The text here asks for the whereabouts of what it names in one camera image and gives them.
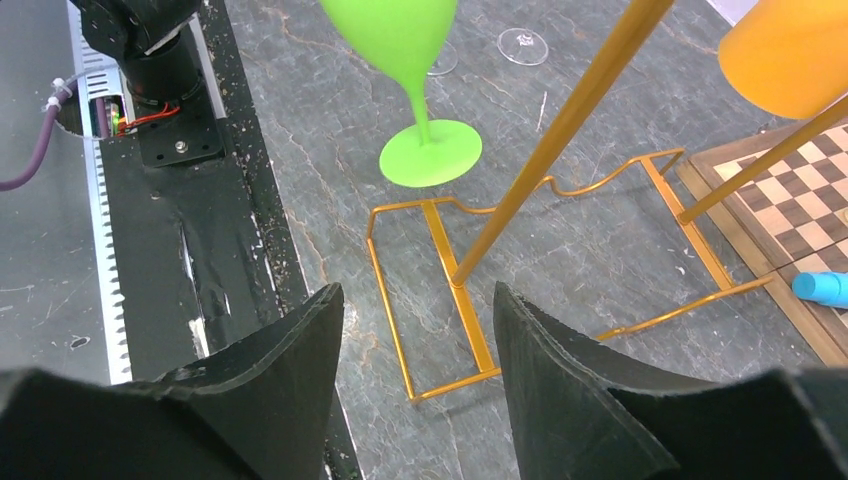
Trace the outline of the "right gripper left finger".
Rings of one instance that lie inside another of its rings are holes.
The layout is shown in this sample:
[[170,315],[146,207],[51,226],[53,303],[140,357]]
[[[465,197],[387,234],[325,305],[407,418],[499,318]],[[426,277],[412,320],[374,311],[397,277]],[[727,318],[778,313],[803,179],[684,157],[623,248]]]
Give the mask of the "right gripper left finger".
[[1,374],[5,479],[318,479],[344,320],[338,283],[153,381]]

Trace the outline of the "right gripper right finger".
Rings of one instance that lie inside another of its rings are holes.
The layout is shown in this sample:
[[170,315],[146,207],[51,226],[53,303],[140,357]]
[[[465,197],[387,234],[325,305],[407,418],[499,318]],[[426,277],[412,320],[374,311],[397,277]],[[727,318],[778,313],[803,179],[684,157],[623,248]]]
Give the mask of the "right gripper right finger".
[[670,372],[497,282],[493,325],[524,479],[843,479],[847,372]]

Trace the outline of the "gold wire glass rack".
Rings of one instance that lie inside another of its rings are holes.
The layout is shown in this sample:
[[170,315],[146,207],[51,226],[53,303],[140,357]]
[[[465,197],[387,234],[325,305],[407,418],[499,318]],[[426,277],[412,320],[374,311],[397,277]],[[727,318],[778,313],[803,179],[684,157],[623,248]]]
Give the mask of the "gold wire glass rack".
[[[500,374],[500,369],[494,363],[478,316],[472,305],[470,294],[466,288],[466,281],[530,195],[542,186],[551,187],[555,185],[555,179],[549,175],[550,167],[574,138],[670,8],[671,2],[667,0],[633,1],[628,5],[550,128],[541,137],[510,189],[498,205],[484,210],[487,223],[464,258],[457,259],[450,245],[438,211],[442,199],[432,198],[414,202],[414,207],[423,212],[427,221],[431,239],[465,329],[477,371],[474,375],[420,393],[416,391],[413,385],[408,366],[402,365],[401,374],[407,398],[411,403],[419,404],[425,400],[482,382]],[[717,284],[716,295],[718,298],[743,294],[761,288],[764,286],[764,281],[757,279],[744,284],[734,283],[713,249],[706,243],[700,229],[695,225],[696,218],[763,171],[768,170],[791,151],[798,149],[824,132],[836,121],[845,117],[846,114],[847,96],[811,118],[800,119],[802,124],[798,130],[772,147],[754,163],[724,181],[691,207],[684,207],[681,204],[665,180],[664,170],[655,166],[653,155],[643,155],[636,158],[636,163],[644,168],[669,211],[674,215],[677,224]]]

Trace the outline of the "clear wine glass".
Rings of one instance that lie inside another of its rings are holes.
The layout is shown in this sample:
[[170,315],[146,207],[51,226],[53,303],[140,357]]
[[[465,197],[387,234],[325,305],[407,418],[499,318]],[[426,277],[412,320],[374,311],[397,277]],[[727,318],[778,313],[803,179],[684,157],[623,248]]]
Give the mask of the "clear wine glass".
[[428,76],[442,76],[452,72],[458,65],[458,53],[456,48],[446,41],[441,47],[439,56],[427,72]]
[[527,28],[509,28],[497,38],[500,53],[510,62],[522,66],[537,66],[549,55],[549,46],[544,38]]

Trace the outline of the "green plastic wine glass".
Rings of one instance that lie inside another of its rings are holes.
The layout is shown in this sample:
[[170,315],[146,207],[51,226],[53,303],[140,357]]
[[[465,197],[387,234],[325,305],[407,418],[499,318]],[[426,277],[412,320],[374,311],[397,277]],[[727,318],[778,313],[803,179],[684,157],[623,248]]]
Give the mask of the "green plastic wine glass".
[[321,6],[339,32],[370,65],[407,94],[415,124],[382,148],[379,168],[390,182],[424,188],[450,182],[481,158],[480,134],[457,120],[431,120],[426,101],[428,72],[446,42],[456,1],[336,0]]

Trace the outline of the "orange plastic wine glass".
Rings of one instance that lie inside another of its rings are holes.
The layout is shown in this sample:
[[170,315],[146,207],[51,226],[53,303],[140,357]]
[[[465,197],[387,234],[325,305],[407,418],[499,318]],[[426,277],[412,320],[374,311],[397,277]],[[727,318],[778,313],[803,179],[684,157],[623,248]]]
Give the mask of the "orange plastic wine glass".
[[718,63],[758,108],[811,118],[847,96],[847,3],[759,1],[720,41]]

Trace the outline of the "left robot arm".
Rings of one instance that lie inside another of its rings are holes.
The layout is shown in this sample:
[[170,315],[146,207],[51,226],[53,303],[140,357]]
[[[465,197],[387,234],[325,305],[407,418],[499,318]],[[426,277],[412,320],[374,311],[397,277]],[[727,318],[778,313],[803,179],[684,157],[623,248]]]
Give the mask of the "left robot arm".
[[77,0],[83,37],[114,59],[134,100],[178,103],[199,89],[201,74],[183,30],[199,0]]

